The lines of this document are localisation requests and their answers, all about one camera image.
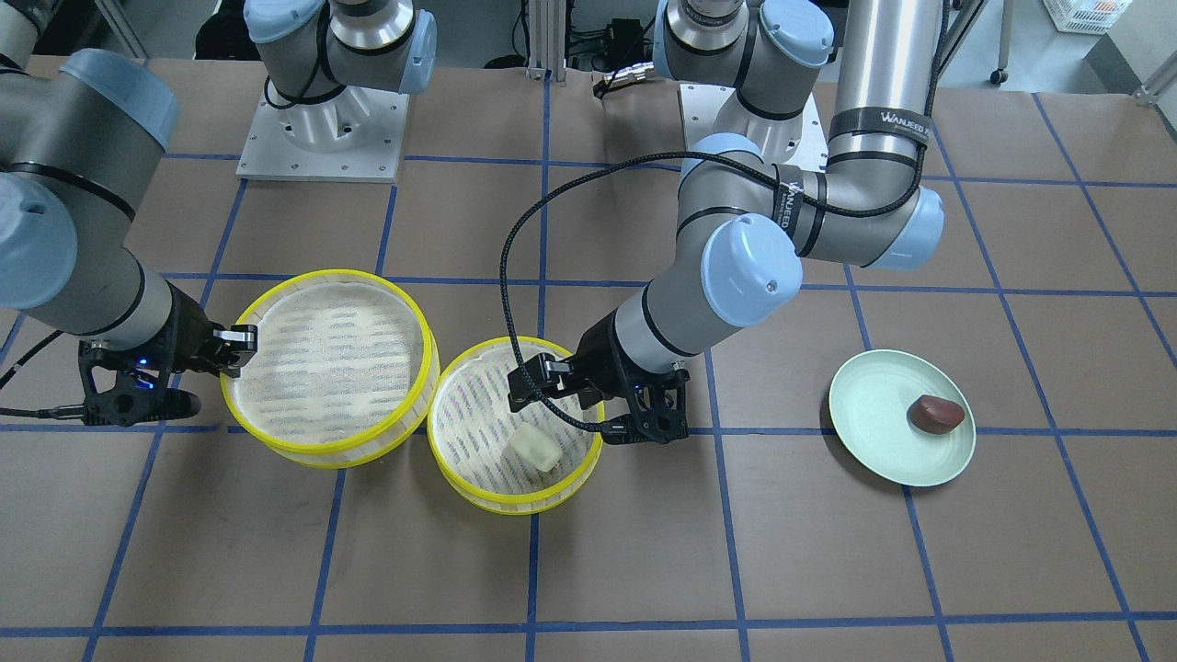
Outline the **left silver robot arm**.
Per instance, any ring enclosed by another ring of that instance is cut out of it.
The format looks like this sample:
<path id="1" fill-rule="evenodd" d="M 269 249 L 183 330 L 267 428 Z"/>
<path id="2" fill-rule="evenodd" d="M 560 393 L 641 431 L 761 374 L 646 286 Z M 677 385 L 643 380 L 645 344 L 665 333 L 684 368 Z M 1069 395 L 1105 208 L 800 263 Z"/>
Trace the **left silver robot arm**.
<path id="1" fill-rule="evenodd" d="M 674 260 L 583 335 L 568 358 L 525 358 L 513 315 L 508 410 L 543 404 L 610 444 L 685 439 L 686 360 L 753 327 L 800 287 L 802 260 L 920 269 L 944 229 L 920 185 L 951 7 L 851 1 L 827 164 L 771 163 L 752 130 L 636 155 L 573 186 L 647 163 L 681 163 Z"/>

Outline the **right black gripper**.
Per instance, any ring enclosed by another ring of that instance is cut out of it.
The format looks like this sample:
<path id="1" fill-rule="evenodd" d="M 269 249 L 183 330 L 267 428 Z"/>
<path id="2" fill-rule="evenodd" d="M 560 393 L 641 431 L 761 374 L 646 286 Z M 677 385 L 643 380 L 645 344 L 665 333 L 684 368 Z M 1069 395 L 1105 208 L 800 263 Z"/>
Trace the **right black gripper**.
<path id="1" fill-rule="evenodd" d="M 198 371 L 237 380 L 257 356 L 257 325 L 222 327 L 212 323 L 189 294 L 172 284 L 167 285 L 167 302 L 164 325 L 138 347 L 79 344 L 85 425 L 129 426 L 193 417 L 200 411 L 200 398 L 171 388 L 174 375 Z"/>

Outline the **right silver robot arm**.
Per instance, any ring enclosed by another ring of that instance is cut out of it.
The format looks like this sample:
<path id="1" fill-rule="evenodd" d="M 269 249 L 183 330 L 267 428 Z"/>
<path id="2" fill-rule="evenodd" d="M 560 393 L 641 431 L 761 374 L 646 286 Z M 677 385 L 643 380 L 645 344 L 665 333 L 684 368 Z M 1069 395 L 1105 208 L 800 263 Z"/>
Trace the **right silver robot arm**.
<path id="1" fill-rule="evenodd" d="M 171 386 L 197 371 L 235 378 L 251 325 L 222 326 L 125 238 L 168 151 L 177 94 L 142 64 L 81 49 L 54 78 L 24 66 L 56 1 L 4 2 L 4 307 L 77 338 L 84 402 L 6 417 L 129 426 L 195 416 Z M 411 1 L 247 1 L 268 69 L 239 176 L 394 179 L 406 97 L 428 87 L 435 16 Z"/>

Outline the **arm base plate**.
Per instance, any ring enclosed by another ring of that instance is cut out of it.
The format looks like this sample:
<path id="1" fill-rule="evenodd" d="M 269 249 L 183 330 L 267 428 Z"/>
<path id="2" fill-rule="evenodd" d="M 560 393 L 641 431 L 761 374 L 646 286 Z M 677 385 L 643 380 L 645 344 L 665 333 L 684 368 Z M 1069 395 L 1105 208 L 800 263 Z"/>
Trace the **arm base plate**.
<path id="1" fill-rule="evenodd" d="M 799 115 L 770 120 L 744 108 L 731 87 L 681 82 L 680 110 L 681 140 L 689 147 L 705 137 L 730 131 L 758 145 L 765 163 L 807 171 L 827 168 L 827 137 L 813 94 L 807 95 Z"/>
<path id="2" fill-rule="evenodd" d="M 412 97 L 350 86 L 318 105 L 260 99 L 237 176 L 251 181 L 393 184 Z"/>

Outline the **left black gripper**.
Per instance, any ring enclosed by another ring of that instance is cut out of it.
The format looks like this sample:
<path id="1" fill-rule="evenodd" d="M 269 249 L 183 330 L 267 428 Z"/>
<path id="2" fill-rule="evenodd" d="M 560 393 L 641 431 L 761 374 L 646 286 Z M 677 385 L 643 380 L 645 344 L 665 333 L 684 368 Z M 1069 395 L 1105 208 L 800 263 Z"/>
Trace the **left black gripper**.
<path id="1" fill-rule="evenodd" d="M 631 360 L 616 330 L 616 313 L 606 315 L 583 335 L 570 360 L 554 355 L 536 355 L 508 373 L 508 410 L 521 412 L 544 398 L 560 399 L 577 393 L 583 409 L 614 398 L 627 412 L 601 422 L 601 441 L 627 445 L 654 441 L 669 444 L 687 439 L 689 370 L 672 368 L 650 372 Z M 579 388 L 572 384 L 576 376 Z"/>

